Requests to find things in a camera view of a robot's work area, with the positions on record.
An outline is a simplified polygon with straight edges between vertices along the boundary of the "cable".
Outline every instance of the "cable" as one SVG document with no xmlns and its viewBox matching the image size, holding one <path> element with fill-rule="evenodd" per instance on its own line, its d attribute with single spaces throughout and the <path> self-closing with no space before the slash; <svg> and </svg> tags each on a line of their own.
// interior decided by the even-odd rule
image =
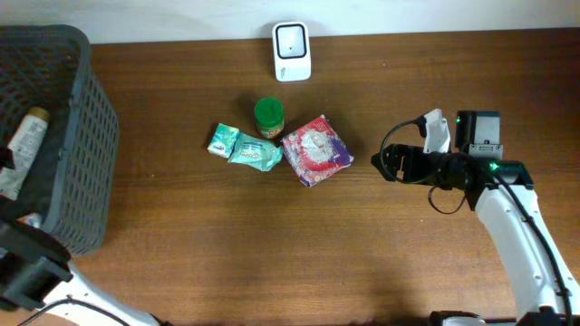
<svg viewBox="0 0 580 326">
<path fill-rule="evenodd" d="M 454 210 L 454 211 L 452 211 L 452 212 L 443 212 L 442 210 L 438 209 L 438 208 L 435 206 L 435 204 L 433 204 L 433 198 L 432 198 L 432 196 L 433 196 L 433 191 L 434 191 L 436 188 L 438 188 L 438 186 L 433 186 L 433 187 L 432 187 L 432 188 L 429 190 L 429 193 L 427 194 L 427 200 L 429 200 L 429 204 L 431 205 L 431 207 L 433 207 L 433 209 L 435 209 L 436 211 L 438 211 L 438 212 L 440 212 L 440 213 L 442 213 L 442 214 L 445 214 L 445 215 L 452 215 L 452 214 L 455 214 L 455 213 L 457 213 L 457 212 L 458 212 L 458 211 L 461 209 L 461 207 L 463 206 L 463 203 L 465 203 L 465 200 L 467 199 L 467 198 L 464 196 L 464 197 L 461 199 L 461 202 L 459 203 L 459 206 L 458 206 L 457 208 L 455 208 L 455 210 Z"/>
<path fill-rule="evenodd" d="M 418 124 L 420 118 L 422 118 L 422 116 L 417 118 L 416 120 L 409 120 L 409 121 L 405 121 L 403 123 L 400 123 L 400 124 L 396 125 L 393 129 L 391 129 L 391 131 L 389 131 L 389 133 L 387 133 L 387 136 L 385 136 L 384 139 L 382 140 L 381 151 L 379 152 L 379 157 L 381 159 L 381 167 L 382 167 L 382 170 L 384 171 L 384 173 L 387 175 L 387 177 L 389 177 L 393 180 L 399 181 L 402 184 L 406 184 L 406 185 L 414 185 L 414 184 L 423 183 L 423 182 L 429 180 L 430 178 L 435 177 L 435 175 L 437 174 L 437 172 L 439 170 L 439 167 L 437 167 L 437 168 L 434 168 L 429 173 L 429 175 L 427 175 L 426 177 L 423 177 L 423 178 L 418 179 L 418 180 L 413 180 L 413 181 L 405 181 L 405 180 L 401 179 L 400 177 L 397 177 L 397 176 L 394 176 L 393 174 L 391 174 L 391 172 L 389 172 L 389 170 L 387 169 L 387 166 L 384 164 L 384 157 L 383 157 L 384 155 L 383 154 L 384 154 L 385 146 L 387 145 L 387 142 L 389 141 L 389 138 L 392 136 L 392 134 L 404 126 L 408 126 L 411 124 Z"/>
<path fill-rule="evenodd" d="M 554 271 L 556 283 L 558 284 L 558 287 L 560 288 L 560 295 L 562 295 L 562 301 L 564 302 L 565 324 L 567 326 L 573 326 L 572 306 L 570 304 L 570 297 L 568 296 L 568 289 L 566 288 L 566 285 L 564 284 L 564 278 L 562 277 L 562 273 L 560 273 L 560 268 L 558 267 L 558 263 L 556 261 L 556 258 L 554 257 L 554 253 L 552 252 L 550 245 L 548 244 L 546 238 L 544 237 L 544 235 L 542 234 L 540 229 L 537 227 L 537 224 L 534 221 L 534 217 L 532 217 L 530 214 L 527 213 L 526 209 L 524 208 L 522 203 L 519 201 L 519 198 L 517 198 L 516 193 L 514 193 L 514 190 L 512 190 L 512 188 L 509 186 L 509 184 L 506 182 L 506 180 L 504 180 L 502 177 L 500 177 L 499 175 L 494 174 L 494 173 L 491 173 L 491 176 L 496 178 L 499 181 L 499 183 L 507 190 L 509 195 L 514 200 L 514 203 L 516 203 L 517 209 L 519 209 L 519 211 L 524 216 L 526 223 L 529 224 L 532 231 L 534 231 L 534 234 L 536 234 L 537 239 L 544 247 L 544 251 L 546 251 L 547 259 L 550 261 L 550 264 L 552 264 L 552 270 Z"/>
<path fill-rule="evenodd" d="M 47 313 L 48 311 L 50 311 L 51 309 L 56 308 L 56 307 L 58 307 L 60 305 L 63 305 L 63 304 L 78 304 L 78 305 L 80 305 L 80 306 L 82 306 L 84 308 L 87 308 L 87 309 L 90 309 L 90 310 L 92 310 L 94 312 L 98 312 L 98 313 L 100 313 L 102 315 L 105 315 L 105 316 L 111 318 L 112 320 L 118 322 L 119 324 L 121 324 L 123 326 L 130 326 L 126 321 L 124 321 L 121 318 L 113 315 L 110 312 L 107 312 L 107 311 L 105 311 L 105 310 L 103 310 L 103 309 L 101 309 L 101 308 L 99 308 L 99 307 L 97 307 L 95 305 L 92 305 L 92 304 L 90 304 L 88 302 L 82 302 L 82 301 L 79 301 L 79 300 L 75 300 L 75 299 L 73 299 L 71 297 L 68 297 L 67 299 L 62 299 L 62 300 L 59 300 L 57 302 L 53 302 L 53 303 L 47 305 L 42 310 L 40 310 L 37 313 L 35 313 L 34 315 L 30 316 L 25 321 L 19 323 L 17 326 L 25 326 L 25 325 L 28 325 L 31 322 L 35 321 L 40 316 L 42 316 L 45 313 Z"/>
</svg>

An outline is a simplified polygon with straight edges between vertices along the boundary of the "white barcode scanner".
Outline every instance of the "white barcode scanner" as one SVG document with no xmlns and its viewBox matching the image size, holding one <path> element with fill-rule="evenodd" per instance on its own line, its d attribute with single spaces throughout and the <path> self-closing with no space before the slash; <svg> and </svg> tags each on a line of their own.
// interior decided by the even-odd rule
<svg viewBox="0 0 580 326">
<path fill-rule="evenodd" d="M 310 41 L 304 23 L 280 23 L 272 29 L 275 77 L 281 82 L 310 78 Z"/>
</svg>

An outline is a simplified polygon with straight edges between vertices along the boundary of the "green lid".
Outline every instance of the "green lid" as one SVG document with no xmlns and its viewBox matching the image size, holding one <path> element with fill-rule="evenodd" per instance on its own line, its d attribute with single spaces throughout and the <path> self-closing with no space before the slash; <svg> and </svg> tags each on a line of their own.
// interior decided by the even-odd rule
<svg viewBox="0 0 580 326">
<path fill-rule="evenodd" d="M 277 99 L 267 98 L 260 100 L 254 108 L 256 122 L 260 127 L 273 128 L 284 121 L 282 103 Z"/>
</svg>

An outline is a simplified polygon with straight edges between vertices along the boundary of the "wooden table surface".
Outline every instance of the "wooden table surface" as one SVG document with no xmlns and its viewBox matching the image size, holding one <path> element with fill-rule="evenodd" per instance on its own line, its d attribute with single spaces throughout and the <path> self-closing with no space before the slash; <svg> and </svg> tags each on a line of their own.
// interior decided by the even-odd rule
<svg viewBox="0 0 580 326">
<path fill-rule="evenodd" d="M 102 289 L 178 325 L 515 316 L 477 216 L 467 206 L 440 215 L 427 187 L 388 183 L 370 164 L 395 124 L 435 108 L 450 121 L 457 110 L 500 111 L 505 158 L 526 163 L 580 276 L 580 30 L 313 38 L 312 77 L 290 83 L 276 81 L 271 46 L 92 47 L 121 121 L 104 246 L 76 260 Z M 308 188 L 285 160 L 262 173 L 208 154 L 218 122 L 257 135 L 263 97 L 284 104 L 285 133 L 325 114 L 353 165 Z M 414 127 L 393 137 L 422 141 Z M 445 209 L 460 199 L 435 196 Z"/>
</svg>

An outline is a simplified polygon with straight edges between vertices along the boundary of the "plastic basket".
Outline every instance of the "plastic basket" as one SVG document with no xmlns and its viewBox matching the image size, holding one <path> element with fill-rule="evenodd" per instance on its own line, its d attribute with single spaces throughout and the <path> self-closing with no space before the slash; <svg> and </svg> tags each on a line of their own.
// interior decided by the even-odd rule
<svg viewBox="0 0 580 326">
<path fill-rule="evenodd" d="M 41 229 L 73 255 L 102 244 L 119 144 L 117 114 L 90 57 L 74 27 L 0 27 L 0 146 L 32 106 L 52 113 L 18 199 L 0 197 L 0 215 L 39 213 Z"/>
</svg>

